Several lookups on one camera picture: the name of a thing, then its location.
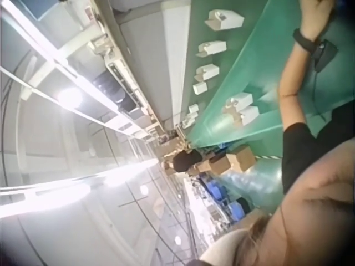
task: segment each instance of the hand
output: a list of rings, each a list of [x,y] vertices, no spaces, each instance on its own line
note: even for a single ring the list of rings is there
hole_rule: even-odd
[[[300,0],[302,23],[301,34],[315,41],[325,29],[335,0]]]

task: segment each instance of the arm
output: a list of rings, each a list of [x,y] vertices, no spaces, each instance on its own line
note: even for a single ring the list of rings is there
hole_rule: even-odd
[[[334,0],[300,0],[300,4],[301,34],[314,42],[328,22]],[[278,101],[284,131],[295,123],[306,123],[297,95],[305,77],[309,58],[309,52],[296,43],[281,75]]]
[[[298,99],[298,91],[305,77],[309,57],[309,52],[296,43],[281,75],[278,87],[278,104],[284,131],[295,123],[306,123]]]

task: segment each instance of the black smartwatch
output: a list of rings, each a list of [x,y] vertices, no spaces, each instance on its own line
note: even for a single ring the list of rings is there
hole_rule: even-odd
[[[301,34],[300,29],[295,29],[293,32],[293,38],[304,50],[310,52],[311,54],[317,50],[318,45],[304,37]]]

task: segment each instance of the small white box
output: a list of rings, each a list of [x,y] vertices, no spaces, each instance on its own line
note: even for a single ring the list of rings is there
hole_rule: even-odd
[[[196,119],[199,116],[198,112],[191,112],[189,114],[187,114],[186,117],[188,117],[189,119]]]
[[[189,106],[189,111],[190,111],[190,113],[198,112],[199,111],[199,105],[198,104],[194,104],[194,105]]]
[[[210,11],[205,23],[214,31],[240,28],[243,26],[244,17],[232,10],[215,9]]]
[[[221,40],[213,42],[202,43],[199,45],[198,57],[208,57],[211,54],[221,53],[227,50],[227,43]]]
[[[205,82],[200,82],[198,84],[195,84],[193,87],[194,87],[194,92],[196,95],[204,93],[208,89],[207,83],[205,83]]]
[[[183,122],[182,122],[182,128],[183,129],[187,129],[188,127],[190,127],[191,125],[193,125],[193,123],[195,122],[196,120],[194,119],[194,118],[192,118],[192,119],[188,119],[188,120],[184,120]]]
[[[211,79],[214,76],[219,75],[219,73],[220,73],[220,68],[217,67],[216,65],[213,64],[204,65],[196,69],[195,79],[198,82],[203,82],[207,79]]]
[[[253,95],[250,93],[238,93],[230,98],[230,103],[239,112],[253,103]]]
[[[259,108],[256,106],[248,106],[239,112],[242,118],[243,126],[253,122],[259,116]]]

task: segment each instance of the dark hair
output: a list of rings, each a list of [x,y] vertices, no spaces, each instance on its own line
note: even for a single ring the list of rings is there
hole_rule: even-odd
[[[248,234],[240,240],[240,243],[235,250],[233,266],[245,265],[245,261],[247,256],[250,254],[250,251],[253,248],[257,248],[257,246],[260,244],[269,220],[270,216],[262,216],[250,227]],[[257,262],[258,255],[255,261],[248,265],[255,265]]]

